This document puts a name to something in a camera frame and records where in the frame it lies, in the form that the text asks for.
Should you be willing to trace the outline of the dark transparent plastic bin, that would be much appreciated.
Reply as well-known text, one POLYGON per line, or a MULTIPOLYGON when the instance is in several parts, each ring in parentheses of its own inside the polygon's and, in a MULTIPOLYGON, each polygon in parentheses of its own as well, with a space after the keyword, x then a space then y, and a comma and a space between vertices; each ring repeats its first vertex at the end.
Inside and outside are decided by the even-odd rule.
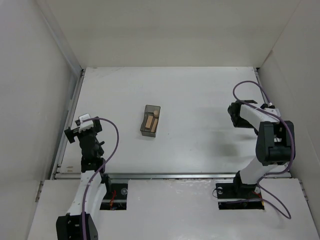
POLYGON ((146 105, 143 113, 143 121, 140 126, 141 135, 155 138, 160 118, 161 107, 157 105, 146 105))

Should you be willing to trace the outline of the long rectangular wood block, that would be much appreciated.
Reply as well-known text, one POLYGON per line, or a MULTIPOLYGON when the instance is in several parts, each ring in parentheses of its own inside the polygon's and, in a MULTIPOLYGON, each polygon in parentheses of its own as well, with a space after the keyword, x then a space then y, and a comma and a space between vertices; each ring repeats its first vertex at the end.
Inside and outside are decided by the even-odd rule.
POLYGON ((152 115, 149 115, 147 117, 147 120, 146 120, 146 123, 145 123, 145 128, 146 129, 150 129, 151 128, 151 125, 152 125, 152 122, 153 122, 153 116, 152 115))

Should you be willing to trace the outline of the small wood cylinder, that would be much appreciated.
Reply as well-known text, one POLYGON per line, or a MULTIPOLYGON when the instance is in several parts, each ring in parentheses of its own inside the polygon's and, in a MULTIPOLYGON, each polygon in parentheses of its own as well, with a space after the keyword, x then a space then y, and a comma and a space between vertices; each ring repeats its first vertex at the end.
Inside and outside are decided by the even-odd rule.
POLYGON ((160 115, 160 112, 159 112, 158 110, 155 110, 155 111, 153 112, 153 116, 154 116, 155 118, 158 118, 159 115, 160 115))

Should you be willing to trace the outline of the thin wood block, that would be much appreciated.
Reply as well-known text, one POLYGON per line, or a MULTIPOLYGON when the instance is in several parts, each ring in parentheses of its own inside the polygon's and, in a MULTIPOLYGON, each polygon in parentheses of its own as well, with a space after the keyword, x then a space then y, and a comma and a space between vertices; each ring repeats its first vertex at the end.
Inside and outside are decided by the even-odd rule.
POLYGON ((158 118, 155 118, 155 119, 154 119, 154 122, 153 122, 153 125, 152 125, 152 128, 151 128, 151 132, 152 132, 152 133, 155 133, 155 132, 156 132, 158 122, 159 122, 159 119, 158 119, 158 118))

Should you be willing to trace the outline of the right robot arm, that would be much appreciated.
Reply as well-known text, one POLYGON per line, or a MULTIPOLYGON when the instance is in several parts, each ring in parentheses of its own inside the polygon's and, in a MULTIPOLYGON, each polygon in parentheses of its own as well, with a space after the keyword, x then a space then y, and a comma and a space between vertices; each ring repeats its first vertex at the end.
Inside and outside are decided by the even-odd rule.
POLYGON ((222 185, 224 198, 251 199, 261 177, 290 161, 294 125, 291 121, 281 123, 280 112, 271 103, 259 105, 254 100, 237 100, 227 111, 233 126, 254 129, 257 141, 253 160, 236 173, 232 183, 222 185))

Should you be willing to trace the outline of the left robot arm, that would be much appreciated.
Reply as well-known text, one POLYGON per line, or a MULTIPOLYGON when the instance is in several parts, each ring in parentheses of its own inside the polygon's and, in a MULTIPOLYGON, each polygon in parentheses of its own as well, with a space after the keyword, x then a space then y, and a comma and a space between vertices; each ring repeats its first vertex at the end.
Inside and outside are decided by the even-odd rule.
POLYGON ((98 215, 107 187, 103 180, 105 162, 103 142, 97 134, 102 131, 98 119, 76 121, 77 127, 64 131, 70 143, 78 138, 81 149, 81 174, 77 192, 66 214, 56 220, 59 240, 97 240, 99 238, 95 218, 98 215))

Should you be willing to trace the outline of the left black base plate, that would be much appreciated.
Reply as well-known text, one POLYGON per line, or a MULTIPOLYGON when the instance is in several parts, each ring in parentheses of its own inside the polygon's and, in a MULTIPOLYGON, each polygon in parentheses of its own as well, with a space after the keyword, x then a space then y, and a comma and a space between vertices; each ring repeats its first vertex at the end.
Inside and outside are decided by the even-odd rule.
POLYGON ((124 211, 127 209, 128 184, 112 183, 110 190, 104 196, 100 210, 124 211))

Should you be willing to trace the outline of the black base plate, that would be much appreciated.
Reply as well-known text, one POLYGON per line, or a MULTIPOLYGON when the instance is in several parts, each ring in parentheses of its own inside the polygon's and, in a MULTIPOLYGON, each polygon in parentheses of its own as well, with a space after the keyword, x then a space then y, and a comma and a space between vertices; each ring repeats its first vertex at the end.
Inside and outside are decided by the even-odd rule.
POLYGON ((219 210, 264 210, 260 188, 254 185, 236 187, 232 182, 217 182, 215 193, 219 210))
POLYGON ((104 196, 100 210, 124 211, 127 209, 128 184, 112 183, 110 190, 104 196))

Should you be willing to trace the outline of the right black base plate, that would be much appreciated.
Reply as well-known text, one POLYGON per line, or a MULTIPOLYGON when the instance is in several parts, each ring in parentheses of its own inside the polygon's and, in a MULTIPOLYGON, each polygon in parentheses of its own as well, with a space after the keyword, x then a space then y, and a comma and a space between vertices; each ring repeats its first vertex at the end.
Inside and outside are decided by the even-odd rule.
POLYGON ((215 193, 219 210, 264 210, 260 188, 254 185, 236 187, 232 182, 217 182, 215 193))

